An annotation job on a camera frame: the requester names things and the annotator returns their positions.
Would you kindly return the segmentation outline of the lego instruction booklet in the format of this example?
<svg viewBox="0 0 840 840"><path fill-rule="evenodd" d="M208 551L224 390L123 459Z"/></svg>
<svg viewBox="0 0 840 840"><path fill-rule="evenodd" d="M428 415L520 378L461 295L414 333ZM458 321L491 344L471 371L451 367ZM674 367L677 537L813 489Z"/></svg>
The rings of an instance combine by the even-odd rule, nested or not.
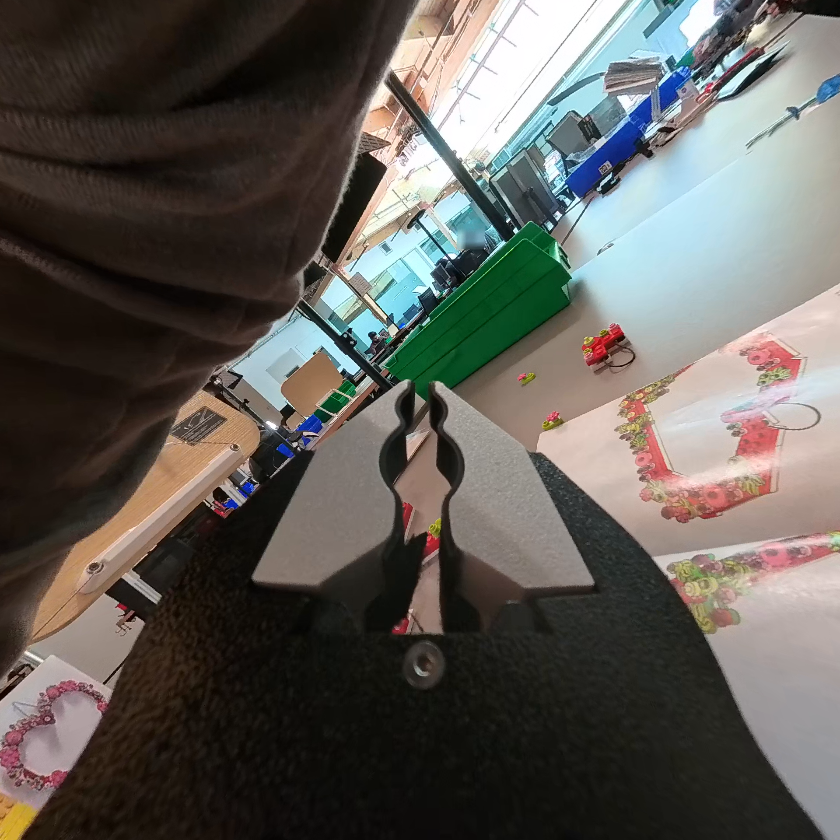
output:
<svg viewBox="0 0 840 840"><path fill-rule="evenodd" d="M537 443L652 556L825 838L838 838L838 338L834 287Z"/></svg>

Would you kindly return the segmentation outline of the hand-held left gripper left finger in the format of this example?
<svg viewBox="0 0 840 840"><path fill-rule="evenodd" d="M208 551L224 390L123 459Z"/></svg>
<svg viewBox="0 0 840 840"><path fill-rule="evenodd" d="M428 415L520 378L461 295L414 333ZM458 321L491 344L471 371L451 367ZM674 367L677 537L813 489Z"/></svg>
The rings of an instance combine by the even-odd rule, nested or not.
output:
<svg viewBox="0 0 840 840"><path fill-rule="evenodd" d="M385 591L385 557L404 540L394 484L407 465L415 387L401 381L321 441L252 582L344 606L364 627Z"/></svg>

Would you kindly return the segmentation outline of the wooden round table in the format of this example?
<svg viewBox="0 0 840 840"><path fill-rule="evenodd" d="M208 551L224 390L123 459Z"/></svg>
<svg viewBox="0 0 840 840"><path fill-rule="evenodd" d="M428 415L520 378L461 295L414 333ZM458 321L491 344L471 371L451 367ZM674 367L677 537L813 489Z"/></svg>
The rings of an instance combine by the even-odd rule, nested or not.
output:
<svg viewBox="0 0 840 840"><path fill-rule="evenodd" d="M75 621L222 486L258 444L254 419L207 393L195 394L131 498L67 555L38 609L30 642Z"/></svg>

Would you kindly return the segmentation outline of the black wall panel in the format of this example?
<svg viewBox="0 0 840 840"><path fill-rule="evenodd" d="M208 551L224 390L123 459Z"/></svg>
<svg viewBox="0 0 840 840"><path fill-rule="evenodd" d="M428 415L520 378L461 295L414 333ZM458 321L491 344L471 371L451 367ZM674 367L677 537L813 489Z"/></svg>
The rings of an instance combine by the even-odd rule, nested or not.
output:
<svg viewBox="0 0 840 840"><path fill-rule="evenodd" d="M342 198L332 217L322 243L321 252L335 264L354 236L376 190L385 177L387 167L370 152L358 154Z"/></svg>

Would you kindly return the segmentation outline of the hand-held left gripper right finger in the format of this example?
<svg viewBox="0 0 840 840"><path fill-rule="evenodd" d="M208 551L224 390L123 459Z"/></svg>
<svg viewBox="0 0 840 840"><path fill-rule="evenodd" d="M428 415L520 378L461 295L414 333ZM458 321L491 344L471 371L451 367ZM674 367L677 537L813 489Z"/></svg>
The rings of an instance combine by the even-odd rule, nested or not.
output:
<svg viewBox="0 0 840 840"><path fill-rule="evenodd" d="M514 606L591 594L595 581L531 453L441 382L427 388L436 466L449 484L441 515L445 632L489 632Z"/></svg>

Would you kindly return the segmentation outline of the blue plastic crate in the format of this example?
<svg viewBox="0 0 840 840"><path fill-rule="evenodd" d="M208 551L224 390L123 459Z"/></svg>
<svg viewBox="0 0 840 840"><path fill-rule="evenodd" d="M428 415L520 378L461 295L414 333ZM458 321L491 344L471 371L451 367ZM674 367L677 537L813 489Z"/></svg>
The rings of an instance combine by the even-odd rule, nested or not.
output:
<svg viewBox="0 0 840 840"><path fill-rule="evenodd" d="M678 99L678 89L690 78L690 68L678 67L658 84L660 109L664 111ZM630 160L637 153L637 144L644 139L645 131L653 121L652 95L648 94L634 106L625 119L610 132L600 146L590 150L582 163L568 174L563 185L583 198L617 166Z"/></svg>

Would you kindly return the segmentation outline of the green plastic bin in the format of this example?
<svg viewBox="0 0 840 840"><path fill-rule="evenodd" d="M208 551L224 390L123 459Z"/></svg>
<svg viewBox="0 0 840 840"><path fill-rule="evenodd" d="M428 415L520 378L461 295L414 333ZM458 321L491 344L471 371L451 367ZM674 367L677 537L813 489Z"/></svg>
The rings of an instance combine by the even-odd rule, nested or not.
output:
<svg viewBox="0 0 840 840"><path fill-rule="evenodd" d="M503 257L513 246L530 242L536 248L546 252L553 258L564 263L566 266L571 264L568 255L566 254L562 245L549 233L547 233L541 226L528 222L517 231L514 236L502 245L499 245L490 254L488 261L498 260Z"/></svg>
<svg viewBox="0 0 840 840"><path fill-rule="evenodd" d="M488 259L386 361L427 398L430 382L454 387L566 309L570 267L529 241Z"/></svg>

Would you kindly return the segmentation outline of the floral heart printed sheet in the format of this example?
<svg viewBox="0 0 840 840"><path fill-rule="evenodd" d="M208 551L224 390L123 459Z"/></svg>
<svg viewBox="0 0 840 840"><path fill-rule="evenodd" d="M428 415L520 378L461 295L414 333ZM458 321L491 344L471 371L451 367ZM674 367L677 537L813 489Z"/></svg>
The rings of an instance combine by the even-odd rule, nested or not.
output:
<svg viewBox="0 0 840 840"><path fill-rule="evenodd" d="M25 661L1 699L1 838L20 838L66 780L110 688L50 655Z"/></svg>

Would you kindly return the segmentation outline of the person's brown sweater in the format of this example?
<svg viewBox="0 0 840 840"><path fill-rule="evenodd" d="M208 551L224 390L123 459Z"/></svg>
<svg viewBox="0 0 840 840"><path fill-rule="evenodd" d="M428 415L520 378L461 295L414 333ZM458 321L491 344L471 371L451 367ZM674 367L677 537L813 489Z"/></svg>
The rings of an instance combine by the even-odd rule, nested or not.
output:
<svg viewBox="0 0 840 840"><path fill-rule="evenodd" d="M406 1L2 2L2 669L301 294Z"/></svg>

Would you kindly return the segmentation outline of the black tablet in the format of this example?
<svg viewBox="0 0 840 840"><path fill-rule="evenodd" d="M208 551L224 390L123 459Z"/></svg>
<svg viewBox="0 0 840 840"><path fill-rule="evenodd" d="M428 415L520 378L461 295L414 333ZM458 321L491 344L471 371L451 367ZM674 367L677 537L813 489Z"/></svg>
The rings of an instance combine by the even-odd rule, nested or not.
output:
<svg viewBox="0 0 840 840"><path fill-rule="evenodd" d="M770 51L766 51L761 57L740 69L738 73L732 76L720 88L717 94L717 100L723 102L745 92L752 84L756 83L762 76L775 67L783 57L788 45L788 41L783 42L781 45L774 47Z"/></svg>

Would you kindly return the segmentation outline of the red and green lego assembly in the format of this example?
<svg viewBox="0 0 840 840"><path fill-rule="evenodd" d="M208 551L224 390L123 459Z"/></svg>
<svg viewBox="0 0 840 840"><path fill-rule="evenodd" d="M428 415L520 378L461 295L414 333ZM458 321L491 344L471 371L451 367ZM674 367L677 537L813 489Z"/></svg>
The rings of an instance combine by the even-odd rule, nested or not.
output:
<svg viewBox="0 0 840 840"><path fill-rule="evenodd" d="M612 322L594 336L585 337L581 352L587 368L594 373L604 369L623 369L636 360L621 326Z"/></svg>

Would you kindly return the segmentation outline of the blue handled tool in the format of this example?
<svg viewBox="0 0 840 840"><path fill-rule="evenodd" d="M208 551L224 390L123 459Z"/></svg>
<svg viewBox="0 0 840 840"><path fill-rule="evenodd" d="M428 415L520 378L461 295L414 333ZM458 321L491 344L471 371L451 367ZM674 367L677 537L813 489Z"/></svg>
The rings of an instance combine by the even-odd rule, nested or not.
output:
<svg viewBox="0 0 840 840"><path fill-rule="evenodd" d="M825 79L819 85L818 89L815 92L815 95L802 104L798 106L790 106L787 107L784 111L784 114L777 119L775 122L771 124L768 128L764 129L762 132L753 136L746 144L745 149L750 150L755 144L758 142L769 138L774 133L779 131L783 126L787 125L788 123L797 122L800 118L806 114L807 112L822 106L829 100L833 99L835 96L838 95L839 92L839 74L836 74L832 77Z"/></svg>

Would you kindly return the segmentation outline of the black steel pillar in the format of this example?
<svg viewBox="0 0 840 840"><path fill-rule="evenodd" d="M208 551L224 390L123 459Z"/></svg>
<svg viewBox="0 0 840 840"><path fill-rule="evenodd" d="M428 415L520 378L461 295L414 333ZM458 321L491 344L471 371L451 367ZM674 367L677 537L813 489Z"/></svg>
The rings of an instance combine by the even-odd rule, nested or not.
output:
<svg viewBox="0 0 840 840"><path fill-rule="evenodd" d="M435 128L430 118L422 110L409 90L405 88L393 70L390 70L386 75L384 84L414 122L420 134L426 138L438 156L446 163L447 168L449 168L458 184L460 184L467 195L477 205L478 209L496 230L497 234L505 242L511 240L515 235L515 231L508 223L504 214L498 212L491 200L480 189L457 154L448 146L441 133Z"/></svg>

